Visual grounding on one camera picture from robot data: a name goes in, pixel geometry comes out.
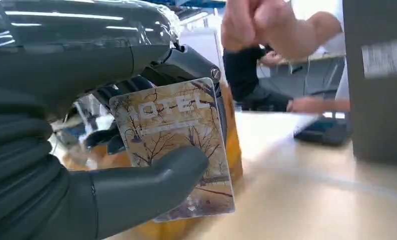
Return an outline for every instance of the black shirt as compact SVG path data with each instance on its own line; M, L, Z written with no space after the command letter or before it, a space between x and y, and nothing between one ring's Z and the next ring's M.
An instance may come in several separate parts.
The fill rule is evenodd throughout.
M256 72L257 61L266 54L266 50L260 47L251 47L239 52L223 50L223 65L226 80L231 88L232 97L237 102L243 102L247 96L252 94L259 85ZM285 111L289 100L292 98L267 89L268 96L253 105L271 106L274 111Z

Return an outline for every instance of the table surface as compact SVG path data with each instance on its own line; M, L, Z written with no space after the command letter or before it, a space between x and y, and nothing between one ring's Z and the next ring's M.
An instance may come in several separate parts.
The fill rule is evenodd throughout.
M290 63L306 63L307 61L320 61L320 60L324 60L324 59L334 59L334 58L340 58L340 57L344 57L344 55L338 55L338 54L331 54L331 53L314 53L311 56L309 56L308 58L303 58L303 59L298 59L298 60L294 60L294 61L290 61L290 60L286 60L283 59L280 63L278 63L278 65L286 65L286 64L290 64Z
M185 239L397 240L397 168L356 161L351 143L294 141L313 119L237 112L244 177L236 211L207 217ZM132 239L123 236L115 239Z

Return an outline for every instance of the human hand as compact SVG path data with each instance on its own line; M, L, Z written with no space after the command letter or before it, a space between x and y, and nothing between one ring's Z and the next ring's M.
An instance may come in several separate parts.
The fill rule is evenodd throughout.
M294 18L284 0L227 0L222 20L222 45L233 52L266 44L276 30Z
M287 112L304 113L304 114L323 114L329 111L329 104L322 98L313 96L304 96L290 101L287 106Z
M267 67L273 67L279 64L283 60L283 57L280 54L277 54L274 51L268 52L265 56L263 56L258 63L265 65Z

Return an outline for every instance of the person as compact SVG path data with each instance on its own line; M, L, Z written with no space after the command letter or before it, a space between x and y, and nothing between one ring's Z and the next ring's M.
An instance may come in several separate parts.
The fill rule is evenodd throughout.
M248 47L238 52L224 49L223 65L226 80L231 89L232 97L243 108L285 112L292 98L288 95L265 89L259 84L257 64L272 67L282 60L267 46Z
M284 0L228 0L222 20L222 45L236 52L267 43L289 60L306 58L320 46L332 54L345 55L342 0L313 1L311 6L315 14L299 20ZM288 111L349 112L347 63L335 99L305 96L291 101Z

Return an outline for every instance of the ceiling light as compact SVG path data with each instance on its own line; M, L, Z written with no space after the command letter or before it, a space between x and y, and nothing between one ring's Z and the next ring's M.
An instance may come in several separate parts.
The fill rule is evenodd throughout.
M103 16L91 14L75 14L60 12L40 12L40 11L6 11L7 15L23 15L23 16L46 16L46 17L66 17L66 18L83 18L83 19L106 19L106 20L122 20L120 16Z
M121 30L138 31L138 28L130 27L130 26L106 26L106 29L121 29Z
M33 27L33 26L41 26L42 24L40 24L40 23L16 23L16 22L12 22L11 25L16 26L16 27Z

